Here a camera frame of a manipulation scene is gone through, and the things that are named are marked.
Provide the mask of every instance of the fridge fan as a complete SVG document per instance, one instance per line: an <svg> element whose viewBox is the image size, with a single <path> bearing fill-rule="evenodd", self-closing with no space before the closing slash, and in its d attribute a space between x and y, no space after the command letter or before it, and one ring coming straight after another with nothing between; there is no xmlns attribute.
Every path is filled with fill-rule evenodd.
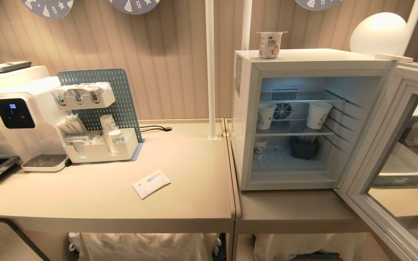
<svg viewBox="0 0 418 261"><path fill-rule="evenodd" d="M284 120L292 113L292 108L289 103L277 103L274 111L274 119Z"/></svg>

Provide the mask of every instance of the white tray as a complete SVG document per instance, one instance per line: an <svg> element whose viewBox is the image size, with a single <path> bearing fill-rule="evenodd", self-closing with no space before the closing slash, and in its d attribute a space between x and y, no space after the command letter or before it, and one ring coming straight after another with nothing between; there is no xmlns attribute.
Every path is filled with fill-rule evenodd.
<svg viewBox="0 0 418 261"><path fill-rule="evenodd" d="M108 162L130 160L138 147L138 140L136 138L135 129L127 128L120 129L125 138L125 142L115 143L117 153L112 156L109 153L104 137L101 136L98 143L94 145L84 145L86 155L80 157L73 146L64 145L65 153L69 156L72 163L93 163L93 162Z"/></svg>
<svg viewBox="0 0 418 261"><path fill-rule="evenodd" d="M109 107L111 104L113 104L116 101L116 98L114 96L114 92L111 90L108 90L106 92L103 92L102 94L98 94L99 103L94 103L90 99L89 94L82 95L82 104L78 104L73 96L65 96L65 105L61 105L57 102L56 98L53 97L54 102L58 106L58 109L61 109L63 111L71 111L73 109L98 109L98 108L106 108Z"/></svg>
<svg viewBox="0 0 418 261"><path fill-rule="evenodd" d="M416 184L418 184L418 155L398 142L375 180L374 185Z"/></svg>

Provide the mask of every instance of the wall decoration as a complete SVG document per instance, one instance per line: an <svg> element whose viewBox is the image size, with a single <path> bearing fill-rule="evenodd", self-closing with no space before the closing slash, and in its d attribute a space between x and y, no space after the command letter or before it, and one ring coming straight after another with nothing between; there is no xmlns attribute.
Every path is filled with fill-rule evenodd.
<svg viewBox="0 0 418 261"><path fill-rule="evenodd" d="M158 3L159 0L107 0L111 5L124 13L131 15L141 15L149 12Z"/></svg>
<svg viewBox="0 0 418 261"><path fill-rule="evenodd" d="M312 11L325 10L338 5L342 0L296 0L305 9Z"/></svg>
<svg viewBox="0 0 418 261"><path fill-rule="evenodd" d="M61 19L70 11L73 0L21 0L22 3L42 18Z"/></svg>

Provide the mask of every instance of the white cloth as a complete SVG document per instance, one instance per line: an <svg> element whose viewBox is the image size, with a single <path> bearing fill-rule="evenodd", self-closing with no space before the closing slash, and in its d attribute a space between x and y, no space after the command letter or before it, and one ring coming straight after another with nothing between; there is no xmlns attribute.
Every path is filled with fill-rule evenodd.
<svg viewBox="0 0 418 261"><path fill-rule="evenodd" d="M315 251L338 253L343 261L357 261L365 233L256 234L255 261L287 261Z"/></svg>
<svg viewBox="0 0 418 261"><path fill-rule="evenodd" d="M212 261L217 233L80 233L78 261Z"/></svg>

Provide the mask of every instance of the white organizer caddy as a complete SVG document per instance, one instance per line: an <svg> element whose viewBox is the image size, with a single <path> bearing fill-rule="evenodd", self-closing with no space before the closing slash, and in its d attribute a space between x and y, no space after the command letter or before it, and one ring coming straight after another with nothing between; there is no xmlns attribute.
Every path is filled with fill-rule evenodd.
<svg viewBox="0 0 418 261"><path fill-rule="evenodd" d="M80 156L73 146L64 145L63 148L74 164L130 160L138 147L135 129L126 128L120 130L125 138L125 142L115 143L117 152L114 156L109 153L104 136L101 136L96 144L83 145L85 155Z"/></svg>
<svg viewBox="0 0 418 261"><path fill-rule="evenodd" d="M99 103L94 103L90 99L89 94L83 94L82 95L82 104L78 104L75 100L75 97L73 96L65 96L65 105L61 105L57 102L57 99L54 98L54 102L58 106L58 109L67 111L67 110L73 110L73 109L98 109L98 108L106 108L109 107L111 104L113 104L116 101L116 98L114 96L114 92L112 89L107 90L106 92L103 92L101 94L98 94Z"/></svg>

